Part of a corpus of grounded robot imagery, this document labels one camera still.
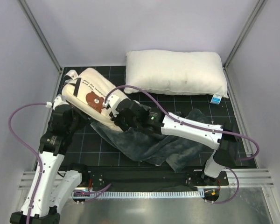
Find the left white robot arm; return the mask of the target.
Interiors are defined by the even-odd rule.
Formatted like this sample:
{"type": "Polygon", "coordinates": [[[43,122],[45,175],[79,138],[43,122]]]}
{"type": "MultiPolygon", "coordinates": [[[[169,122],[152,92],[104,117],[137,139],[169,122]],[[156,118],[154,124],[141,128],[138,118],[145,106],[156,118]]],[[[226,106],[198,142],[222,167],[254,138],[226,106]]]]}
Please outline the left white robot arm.
{"type": "Polygon", "coordinates": [[[72,163],[57,188],[54,182],[76,130],[85,125],[85,118],[71,105],[59,105],[53,109],[49,129],[40,138],[38,166],[31,188],[20,211],[11,214],[12,224],[57,224],[60,214],[74,189],[89,183],[88,168],[72,163]]]}

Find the cream bear print pillow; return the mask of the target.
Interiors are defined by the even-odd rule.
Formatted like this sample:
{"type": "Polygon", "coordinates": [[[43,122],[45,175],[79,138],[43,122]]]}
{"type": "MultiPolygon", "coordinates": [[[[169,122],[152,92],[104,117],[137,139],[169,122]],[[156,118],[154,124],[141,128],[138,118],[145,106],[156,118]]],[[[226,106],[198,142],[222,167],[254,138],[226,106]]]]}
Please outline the cream bear print pillow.
{"type": "Polygon", "coordinates": [[[66,100],[102,125],[122,132],[111,120],[111,109],[103,107],[106,95],[115,85],[93,68],[87,68],[81,74],[70,70],[65,75],[68,80],[62,88],[61,94],[66,100]]]}

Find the zebra and grey pillowcase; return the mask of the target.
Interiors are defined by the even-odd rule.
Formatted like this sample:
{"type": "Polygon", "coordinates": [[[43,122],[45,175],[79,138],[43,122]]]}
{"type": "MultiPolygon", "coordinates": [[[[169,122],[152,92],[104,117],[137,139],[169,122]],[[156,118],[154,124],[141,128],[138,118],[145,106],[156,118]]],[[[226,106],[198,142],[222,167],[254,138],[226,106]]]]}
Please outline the zebra and grey pillowcase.
{"type": "Polygon", "coordinates": [[[207,146],[172,135],[146,135],[135,128],[122,131],[110,120],[107,110],[91,109],[91,127],[110,145],[133,161],[143,161],[156,166],[166,162],[175,172],[180,172],[199,157],[207,146]]]}

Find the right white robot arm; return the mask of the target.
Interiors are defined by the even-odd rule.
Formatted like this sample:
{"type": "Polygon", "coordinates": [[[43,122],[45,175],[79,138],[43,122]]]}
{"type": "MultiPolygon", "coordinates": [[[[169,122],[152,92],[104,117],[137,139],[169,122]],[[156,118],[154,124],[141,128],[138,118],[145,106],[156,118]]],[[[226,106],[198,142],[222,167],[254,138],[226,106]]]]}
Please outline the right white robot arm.
{"type": "Polygon", "coordinates": [[[224,133],[234,129],[230,123],[223,126],[200,123],[173,113],[166,114],[160,108],[145,109],[133,100],[121,100],[115,95],[111,95],[104,106],[111,109],[111,120],[123,131],[133,127],[144,134],[182,137],[213,149],[201,173],[201,180],[206,185],[216,183],[225,167],[236,164],[239,140],[224,133]]]}

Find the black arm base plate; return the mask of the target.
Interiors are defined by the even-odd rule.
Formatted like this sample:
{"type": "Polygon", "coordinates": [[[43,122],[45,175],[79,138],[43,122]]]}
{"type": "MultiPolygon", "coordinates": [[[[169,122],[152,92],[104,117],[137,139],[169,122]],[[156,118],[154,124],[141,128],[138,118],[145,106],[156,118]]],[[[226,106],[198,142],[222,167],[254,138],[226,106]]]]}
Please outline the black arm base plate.
{"type": "Polygon", "coordinates": [[[113,192],[178,192],[197,188],[219,189],[229,185],[225,171],[218,179],[202,179],[199,167],[187,167],[175,173],[170,167],[89,167],[95,190],[111,184],[113,192]]]}

